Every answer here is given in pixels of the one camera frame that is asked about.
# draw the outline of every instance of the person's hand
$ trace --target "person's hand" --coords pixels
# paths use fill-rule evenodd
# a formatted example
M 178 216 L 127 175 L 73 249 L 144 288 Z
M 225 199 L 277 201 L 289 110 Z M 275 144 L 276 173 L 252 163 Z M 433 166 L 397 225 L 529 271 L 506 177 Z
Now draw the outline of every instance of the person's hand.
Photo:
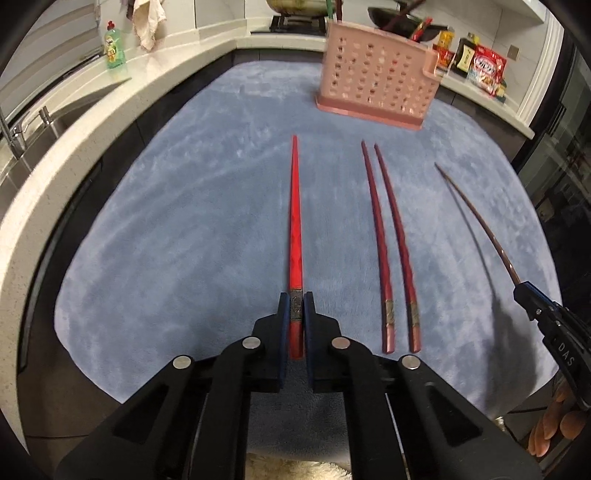
M 530 441 L 527 450 L 536 457 L 542 457 L 548 453 L 550 440 L 560 429 L 564 438 L 574 440 L 585 427 L 588 415 L 584 411 L 564 411 L 564 402 L 574 399 L 574 394 L 568 383 L 563 381 L 554 400 L 544 412 L 536 426 L 530 433 Z

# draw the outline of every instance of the stainless steel sink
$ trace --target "stainless steel sink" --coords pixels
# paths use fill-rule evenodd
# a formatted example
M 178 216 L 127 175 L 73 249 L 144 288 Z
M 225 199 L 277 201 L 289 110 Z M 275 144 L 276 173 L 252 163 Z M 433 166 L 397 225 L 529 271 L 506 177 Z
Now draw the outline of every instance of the stainless steel sink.
M 27 137 L 27 148 L 22 157 L 12 157 L 0 172 L 0 219 L 4 218 L 12 200 L 58 137 L 118 86 L 109 85 L 55 111 L 51 115 L 52 126 L 43 124 Z

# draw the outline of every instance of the white countertop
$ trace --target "white countertop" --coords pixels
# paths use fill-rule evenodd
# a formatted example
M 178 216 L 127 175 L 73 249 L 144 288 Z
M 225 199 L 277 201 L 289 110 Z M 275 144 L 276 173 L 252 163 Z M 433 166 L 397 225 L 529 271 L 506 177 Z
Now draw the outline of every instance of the white countertop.
M 325 39 L 255 34 L 269 18 L 234 20 L 170 35 L 148 54 L 126 51 L 126 67 L 108 70 L 104 59 L 56 86 L 31 108 L 50 112 L 109 85 L 120 85 L 76 121 L 43 157 L 18 192 L 0 225 L 0 408 L 24 445 L 17 400 L 21 320 L 37 264 L 53 228 L 78 185 L 109 145 L 149 106 L 196 71 L 236 48 L 324 51 Z M 490 110 L 527 137 L 533 132 L 474 85 L 447 76 L 442 85 Z M 31 130 L 38 125 L 32 124 Z M 0 166 L 11 158 L 0 144 Z

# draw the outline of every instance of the plastic basket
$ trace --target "plastic basket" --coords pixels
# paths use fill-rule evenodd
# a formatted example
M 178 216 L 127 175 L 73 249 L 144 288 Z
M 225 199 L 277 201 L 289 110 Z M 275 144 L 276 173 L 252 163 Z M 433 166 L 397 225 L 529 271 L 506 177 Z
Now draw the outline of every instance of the plastic basket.
M 419 130 L 441 78 L 437 52 L 404 37 L 331 22 L 318 108 Z

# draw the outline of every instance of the blue tablecloth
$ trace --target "blue tablecloth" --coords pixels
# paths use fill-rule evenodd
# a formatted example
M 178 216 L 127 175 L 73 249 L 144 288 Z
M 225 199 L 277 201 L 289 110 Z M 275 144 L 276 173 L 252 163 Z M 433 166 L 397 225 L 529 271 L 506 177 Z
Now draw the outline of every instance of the blue tablecloth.
M 535 324 L 471 213 L 472 199 L 525 280 L 560 300 L 530 201 L 498 146 L 434 101 L 418 132 L 317 110 L 320 66 L 232 68 L 156 135 L 80 246 L 56 332 L 76 365 L 126 400 L 171 358 L 217 355 L 275 312 L 287 289 L 291 136 L 300 138 L 304 286 L 344 335 L 381 351 L 374 221 L 360 142 L 377 142 L 397 193 L 417 286 L 423 358 L 475 406 L 503 413 L 554 374 Z M 400 259 L 375 157 L 395 296 L 397 358 L 408 352 Z M 313 396 L 302 362 L 280 395 L 253 397 L 249 447 L 292 458 L 347 455 L 339 395 Z

